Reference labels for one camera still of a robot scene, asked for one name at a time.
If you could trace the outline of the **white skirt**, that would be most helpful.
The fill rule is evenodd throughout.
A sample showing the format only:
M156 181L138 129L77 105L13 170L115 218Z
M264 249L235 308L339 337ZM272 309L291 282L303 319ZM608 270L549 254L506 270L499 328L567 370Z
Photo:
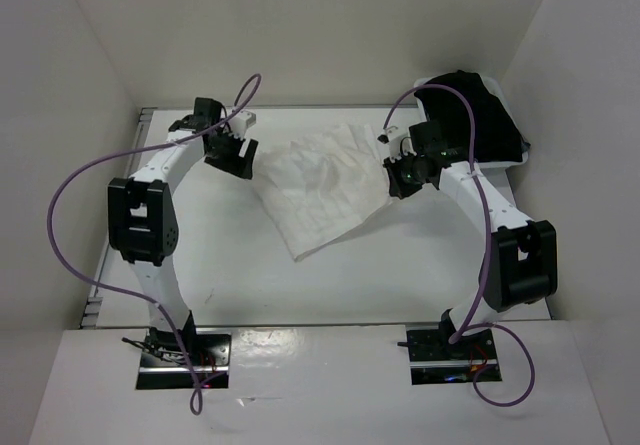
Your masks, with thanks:
M258 153L252 184L294 261L391 204L389 178L368 124L340 124Z

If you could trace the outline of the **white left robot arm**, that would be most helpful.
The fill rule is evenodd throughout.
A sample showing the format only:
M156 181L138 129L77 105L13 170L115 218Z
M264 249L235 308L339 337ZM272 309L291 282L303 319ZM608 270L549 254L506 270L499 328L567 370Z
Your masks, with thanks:
M253 176L258 142L245 137L256 115L239 108L225 119L222 103L198 98L191 114L168 129L164 147L130 177L107 188L109 244L137 277L150 301L145 348L180 365L203 352L178 284L173 254L179 225L173 193L199 162L240 179Z

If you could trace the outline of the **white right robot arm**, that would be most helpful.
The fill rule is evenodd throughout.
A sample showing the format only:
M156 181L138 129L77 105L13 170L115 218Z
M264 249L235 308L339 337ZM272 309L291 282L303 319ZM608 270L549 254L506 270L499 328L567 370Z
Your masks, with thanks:
M391 127L378 140L389 148L383 166L392 197L405 199L431 185L455 202L483 240L477 291L441 316L437 337L443 354L463 356L473 336L505 312L556 293L554 226L511 204L479 165L470 163L466 146L447 141L436 121Z

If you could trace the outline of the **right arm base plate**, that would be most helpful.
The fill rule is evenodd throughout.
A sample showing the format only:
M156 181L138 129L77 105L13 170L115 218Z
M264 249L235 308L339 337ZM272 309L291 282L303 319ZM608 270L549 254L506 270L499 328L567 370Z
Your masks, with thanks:
M408 352L413 385L500 382L498 355L488 329L448 343L436 325L407 326L397 345Z

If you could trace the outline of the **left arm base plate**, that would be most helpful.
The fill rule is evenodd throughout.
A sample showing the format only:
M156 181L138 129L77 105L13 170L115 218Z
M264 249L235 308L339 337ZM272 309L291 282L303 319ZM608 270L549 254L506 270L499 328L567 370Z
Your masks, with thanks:
M205 389L226 389L232 337L213 329L198 331L198 348L191 356L195 374ZM169 349L148 345L150 337L135 346L141 351L135 388L137 390L192 389L193 381L183 354L176 346Z

